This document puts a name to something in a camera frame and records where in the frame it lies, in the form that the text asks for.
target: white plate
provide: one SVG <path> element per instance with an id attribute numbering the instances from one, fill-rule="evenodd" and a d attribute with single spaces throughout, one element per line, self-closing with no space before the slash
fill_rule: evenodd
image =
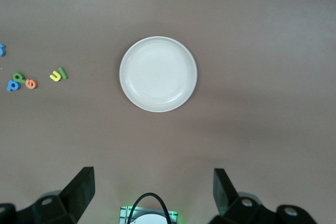
<path id="1" fill-rule="evenodd" d="M 181 106 L 192 95 L 197 66 L 180 42 L 149 37 L 128 49 L 121 61 L 119 78 L 122 90 L 136 106 L 165 112 Z"/>

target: gray tabletop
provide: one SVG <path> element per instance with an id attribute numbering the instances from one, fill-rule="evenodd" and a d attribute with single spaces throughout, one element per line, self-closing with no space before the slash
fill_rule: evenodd
<path id="1" fill-rule="evenodd" d="M 170 112 L 120 86 L 123 55 L 150 36 L 197 63 L 194 93 Z M 180 224 L 203 224 L 217 167 L 270 210 L 336 223 L 335 39 L 336 0 L 0 0 L 0 202 L 22 209 L 94 166 L 79 223 L 118 223 L 151 191 Z M 68 79 L 49 78 L 58 67 Z M 7 92 L 16 72 L 38 87 Z"/>

